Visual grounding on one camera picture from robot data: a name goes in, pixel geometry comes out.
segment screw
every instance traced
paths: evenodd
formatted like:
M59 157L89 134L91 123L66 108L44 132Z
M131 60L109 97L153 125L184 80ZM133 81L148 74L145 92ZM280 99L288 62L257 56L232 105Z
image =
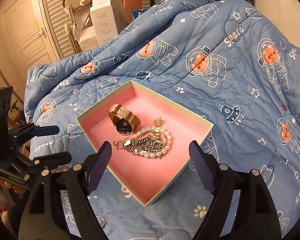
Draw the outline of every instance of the screw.
M226 164L220 164L219 168L223 171L226 171L228 169L228 166Z
M74 169L75 171L78 171L78 170L80 170L81 168L82 168L81 164L76 164L76 165L73 166L73 169Z
M256 169L252 170L251 173L254 175L254 176L258 176L260 174L260 172Z
M41 172L41 175L42 176L47 176L49 174L49 171L48 170L43 170L42 172Z

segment watch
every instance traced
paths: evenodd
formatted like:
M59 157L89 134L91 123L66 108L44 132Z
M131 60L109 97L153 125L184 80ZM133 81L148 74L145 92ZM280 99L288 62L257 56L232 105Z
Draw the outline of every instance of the watch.
M112 123L121 134L132 134L141 124L137 116L119 104L112 105L108 113Z

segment blue comforter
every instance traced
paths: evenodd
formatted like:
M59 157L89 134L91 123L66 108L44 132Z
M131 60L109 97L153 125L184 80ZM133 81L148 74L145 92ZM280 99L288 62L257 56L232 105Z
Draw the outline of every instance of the blue comforter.
M287 234L300 217L300 48L243 0L163 0L101 48L29 70L27 121L60 127L58 135L32 139L31 158L68 151L72 164L83 162L93 149L76 117L131 79L213 122L202 149L234 170L261 171ZM151 206L108 171L89 199L108 237L129 240L173 229L193 236L212 196L190 164Z

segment bracelet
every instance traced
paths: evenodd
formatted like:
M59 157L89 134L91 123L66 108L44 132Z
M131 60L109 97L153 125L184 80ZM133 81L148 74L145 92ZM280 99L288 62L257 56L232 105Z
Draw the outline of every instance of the bracelet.
M142 135L151 133L146 137L139 139ZM166 139L165 143L161 141L160 135ZM133 139L125 138L122 141L114 141L114 146L118 150L126 150L135 156L143 156L150 159L162 159L170 149L172 136L164 128L146 127L137 132Z

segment blanket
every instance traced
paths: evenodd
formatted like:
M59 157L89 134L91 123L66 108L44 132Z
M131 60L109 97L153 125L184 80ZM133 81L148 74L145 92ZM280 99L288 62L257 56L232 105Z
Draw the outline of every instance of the blanket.
M60 127L58 135L32 139L31 158L68 151L71 165L82 163L94 151L76 117L132 79L214 123L202 149L233 170L262 173L283 236L300 217L300 48L251 4L162 0L104 46L36 65L27 79L27 121ZM145 208L107 171L89 198L108 237L124 240L174 229L194 236L212 200L192 164Z

